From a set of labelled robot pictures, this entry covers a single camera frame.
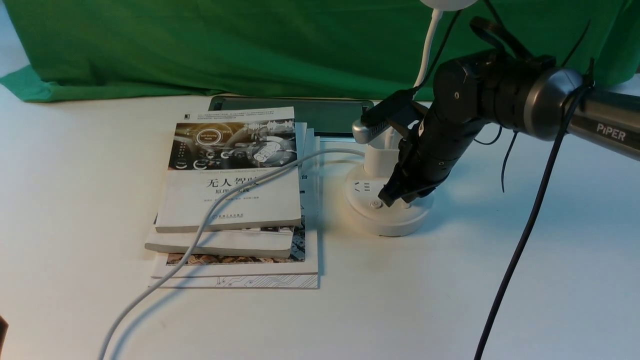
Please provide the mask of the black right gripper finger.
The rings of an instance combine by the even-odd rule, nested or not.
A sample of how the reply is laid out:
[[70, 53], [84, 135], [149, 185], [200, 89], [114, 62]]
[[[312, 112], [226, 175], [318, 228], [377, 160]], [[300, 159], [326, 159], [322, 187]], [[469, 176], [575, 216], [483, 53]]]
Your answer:
[[406, 193], [406, 194], [403, 194], [401, 198], [405, 203], [410, 204], [416, 199], [416, 194]]

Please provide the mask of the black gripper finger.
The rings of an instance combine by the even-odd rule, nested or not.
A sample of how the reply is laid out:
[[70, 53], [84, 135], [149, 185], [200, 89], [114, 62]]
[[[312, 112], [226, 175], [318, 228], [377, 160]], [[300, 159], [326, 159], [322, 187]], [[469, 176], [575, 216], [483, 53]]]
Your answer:
[[401, 187], [398, 184], [385, 184], [380, 192], [378, 198], [386, 205], [391, 207], [398, 199], [401, 198]]

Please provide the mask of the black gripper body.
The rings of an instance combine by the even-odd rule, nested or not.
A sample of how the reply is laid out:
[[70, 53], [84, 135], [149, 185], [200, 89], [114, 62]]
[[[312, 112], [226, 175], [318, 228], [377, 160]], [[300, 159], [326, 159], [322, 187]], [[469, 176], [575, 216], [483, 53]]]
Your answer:
[[398, 142], [398, 160], [390, 176], [390, 184], [400, 186], [400, 198], [415, 194], [415, 199], [429, 196], [442, 184], [487, 124], [473, 118], [454, 123], [438, 116], [436, 111], [418, 107], [422, 121], [409, 137]]

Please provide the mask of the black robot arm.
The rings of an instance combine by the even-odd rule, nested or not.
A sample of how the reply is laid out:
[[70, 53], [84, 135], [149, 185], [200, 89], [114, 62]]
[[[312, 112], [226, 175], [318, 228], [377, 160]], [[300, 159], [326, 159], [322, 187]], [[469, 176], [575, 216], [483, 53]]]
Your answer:
[[638, 160], [639, 98], [591, 89], [570, 111], [587, 84], [551, 57], [524, 61], [485, 50], [442, 63], [430, 107], [413, 100], [413, 89], [400, 89], [365, 116], [385, 120], [402, 137], [378, 198], [390, 207], [428, 196], [489, 123], [541, 141], [553, 141], [567, 123], [567, 133]]

